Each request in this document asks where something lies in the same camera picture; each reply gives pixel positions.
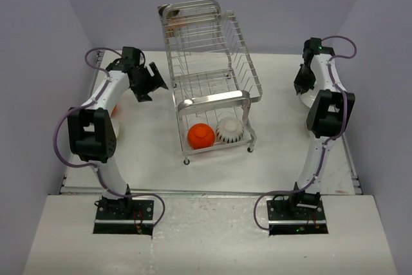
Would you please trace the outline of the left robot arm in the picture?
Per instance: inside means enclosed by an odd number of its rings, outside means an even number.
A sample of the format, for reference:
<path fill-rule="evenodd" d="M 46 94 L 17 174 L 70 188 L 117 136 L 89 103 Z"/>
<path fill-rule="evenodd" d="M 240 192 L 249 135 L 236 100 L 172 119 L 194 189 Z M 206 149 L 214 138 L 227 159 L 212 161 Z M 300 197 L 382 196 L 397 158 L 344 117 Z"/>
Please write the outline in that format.
<path fill-rule="evenodd" d="M 102 197 L 113 201 L 111 211 L 120 219 L 133 214 L 134 196 L 123 179 L 114 154 L 117 136 L 111 114 L 119 99 L 131 91 L 138 102 L 150 102 L 150 93 L 167 89 L 154 62 L 146 63 L 142 50 L 125 46 L 118 57 L 102 70 L 104 79 L 91 97 L 66 117 L 70 150 L 91 167 L 102 186 Z"/>

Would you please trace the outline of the stainless steel dish rack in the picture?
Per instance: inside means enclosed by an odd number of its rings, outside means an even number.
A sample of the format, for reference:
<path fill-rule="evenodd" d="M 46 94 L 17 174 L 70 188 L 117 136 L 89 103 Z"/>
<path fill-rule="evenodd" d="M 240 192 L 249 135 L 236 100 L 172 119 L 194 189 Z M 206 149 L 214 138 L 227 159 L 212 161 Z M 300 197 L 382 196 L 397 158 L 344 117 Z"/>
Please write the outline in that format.
<path fill-rule="evenodd" d="M 164 26 L 172 26 L 175 36 L 167 39 L 163 26 L 162 31 L 184 164 L 191 155 L 227 147 L 245 145 L 253 152 L 257 136 L 249 114 L 263 90 L 235 13 L 223 11 L 216 0 L 169 4 L 164 15 L 171 10 L 179 16 Z M 217 123 L 225 117 L 243 123 L 240 142 L 224 144 L 216 137 Z M 213 146 L 188 145 L 188 131 L 198 123 L 213 129 Z"/>

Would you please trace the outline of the orange bowl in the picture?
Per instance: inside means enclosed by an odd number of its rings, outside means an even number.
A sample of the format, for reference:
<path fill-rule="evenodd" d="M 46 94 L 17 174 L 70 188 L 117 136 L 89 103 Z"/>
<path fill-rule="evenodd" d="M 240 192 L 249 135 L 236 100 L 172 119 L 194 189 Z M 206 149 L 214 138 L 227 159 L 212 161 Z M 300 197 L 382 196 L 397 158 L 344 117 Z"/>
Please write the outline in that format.
<path fill-rule="evenodd" d="M 116 113 L 116 110 L 117 110 L 117 105 L 115 105 L 113 109 L 109 112 L 110 116 L 114 115 Z"/>
<path fill-rule="evenodd" d="M 215 142 L 215 133 L 209 125 L 198 123 L 189 129 L 187 142 L 192 149 L 211 147 Z"/>

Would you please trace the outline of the metal cutlery holder cup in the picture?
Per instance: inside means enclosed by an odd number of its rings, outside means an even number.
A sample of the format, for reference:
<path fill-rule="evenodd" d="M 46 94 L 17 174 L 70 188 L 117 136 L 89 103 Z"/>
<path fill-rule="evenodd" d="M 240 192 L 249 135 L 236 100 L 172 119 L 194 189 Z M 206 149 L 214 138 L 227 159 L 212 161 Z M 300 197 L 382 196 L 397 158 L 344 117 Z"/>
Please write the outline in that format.
<path fill-rule="evenodd" d="M 158 7 L 158 14 L 160 16 L 160 21 L 163 26 L 164 36 L 165 38 L 172 38 L 175 36 L 174 28 L 172 26 L 164 26 L 164 22 L 171 20 L 172 23 L 176 22 L 177 17 L 179 16 L 179 10 L 171 10 L 164 15 L 164 10 L 169 6 L 169 4 L 162 5 Z"/>

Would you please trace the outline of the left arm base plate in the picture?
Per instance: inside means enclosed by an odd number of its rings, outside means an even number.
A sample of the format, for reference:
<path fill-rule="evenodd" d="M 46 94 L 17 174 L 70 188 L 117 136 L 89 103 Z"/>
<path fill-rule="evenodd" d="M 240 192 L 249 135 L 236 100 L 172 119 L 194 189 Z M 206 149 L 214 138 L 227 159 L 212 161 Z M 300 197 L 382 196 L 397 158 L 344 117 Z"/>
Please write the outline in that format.
<path fill-rule="evenodd" d="M 110 200 L 102 197 L 97 207 L 93 234 L 153 235 L 153 200 Z"/>

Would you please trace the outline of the black and white striped bowl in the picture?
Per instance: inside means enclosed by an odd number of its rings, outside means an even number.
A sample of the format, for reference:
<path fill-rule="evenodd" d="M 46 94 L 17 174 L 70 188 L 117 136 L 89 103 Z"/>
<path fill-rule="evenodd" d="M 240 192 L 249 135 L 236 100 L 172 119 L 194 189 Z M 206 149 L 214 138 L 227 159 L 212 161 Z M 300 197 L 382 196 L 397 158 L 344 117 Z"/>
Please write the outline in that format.
<path fill-rule="evenodd" d="M 236 117 L 225 117 L 217 123 L 216 137 L 224 144 L 240 142 L 243 135 L 243 123 Z"/>

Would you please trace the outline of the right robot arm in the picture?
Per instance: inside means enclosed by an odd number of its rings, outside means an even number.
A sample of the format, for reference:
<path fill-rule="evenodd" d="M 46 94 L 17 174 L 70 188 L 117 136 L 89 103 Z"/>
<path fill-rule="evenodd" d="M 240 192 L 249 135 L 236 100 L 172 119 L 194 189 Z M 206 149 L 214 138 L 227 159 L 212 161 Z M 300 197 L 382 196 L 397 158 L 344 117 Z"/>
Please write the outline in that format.
<path fill-rule="evenodd" d="M 355 104 L 355 94 L 345 89 L 335 68 L 340 56 L 323 42 L 316 37 L 304 42 L 303 63 L 294 79 L 296 95 L 309 107 L 306 129 L 310 134 L 304 167 L 287 203 L 287 211 L 295 219 L 320 207 L 321 178 L 328 155 L 345 132 Z"/>

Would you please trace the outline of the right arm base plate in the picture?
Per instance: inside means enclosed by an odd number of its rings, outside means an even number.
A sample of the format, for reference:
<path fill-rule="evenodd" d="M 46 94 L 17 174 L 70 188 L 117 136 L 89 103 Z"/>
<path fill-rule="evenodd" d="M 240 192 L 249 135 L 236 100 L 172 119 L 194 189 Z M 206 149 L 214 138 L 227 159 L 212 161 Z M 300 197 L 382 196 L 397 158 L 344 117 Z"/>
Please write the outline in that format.
<path fill-rule="evenodd" d="M 328 234 L 323 201 L 316 206 L 294 205 L 288 197 L 267 199 L 268 233 L 277 235 Z"/>

